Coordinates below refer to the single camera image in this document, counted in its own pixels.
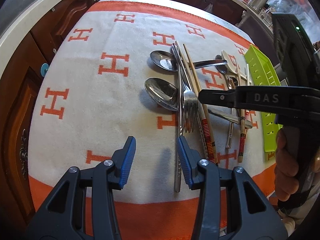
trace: fork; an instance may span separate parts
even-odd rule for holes
[[[186,132],[191,132],[194,130],[195,119],[198,113],[198,98],[196,94],[191,91],[191,82],[187,75],[186,69],[183,66],[182,60],[178,54],[175,44],[171,46],[173,54],[178,62],[178,67],[183,70],[184,78],[182,79],[182,84],[185,88],[182,95],[182,106],[183,106],[183,123]]]

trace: table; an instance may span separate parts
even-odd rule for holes
[[[123,147],[127,136],[137,150],[127,185],[114,191],[123,239],[189,239],[199,191],[182,178],[173,191],[176,113],[158,107],[144,90],[148,77],[176,84],[174,73],[155,66],[153,50],[170,51],[174,40],[186,43],[194,61],[212,59],[224,49],[245,72],[244,54],[251,40],[233,25],[202,10],[168,0],[101,0],[66,37],[44,78],[29,136],[29,182],[38,209],[70,166],[87,169]],[[203,88],[226,89],[214,67],[197,70]],[[228,113],[230,109],[216,107]],[[274,163],[263,153],[260,113],[251,111],[241,164],[265,195],[274,190]],[[240,129],[225,149],[228,121],[211,117],[219,166],[237,163]],[[201,151],[197,132],[185,134]],[[87,233],[91,190],[87,191]],[[221,226],[226,225],[222,200]]]

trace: silver screw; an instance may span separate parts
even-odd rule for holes
[[[76,173],[77,170],[78,170],[77,167],[70,167],[68,171],[69,171],[70,173]]]
[[[235,168],[235,170],[236,170],[237,173],[242,173],[242,172],[244,172],[244,169],[243,169],[242,167],[240,167],[240,166],[237,166],[237,167]]]
[[[103,162],[103,164],[106,165],[106,166],[111,166],[113,164],[113,161],[112,160],[105,160]]]
[[[209,164],[208,160],[206,160],[206,159],[200,160],[200,165],[207,166],[208,164]]]

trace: human hand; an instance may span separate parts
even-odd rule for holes
[[[287,201],[299,188],[299,182],[294,178],[298,173],[299,165],[285,149],[287,140],[282,129],[278,131],[276,143],[275,192],[279,200]],[[320,151],[315,155],[311,167],[314,172],[320,172]]]

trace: green plastic tray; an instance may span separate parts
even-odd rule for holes
[[[250,45],[244,58],[255,86],[281,86],[270,59],[255,46]],[[275,117],[275,114],[261,112],[265,152],[276,150],[276,135],[282,125],[274,123]]]

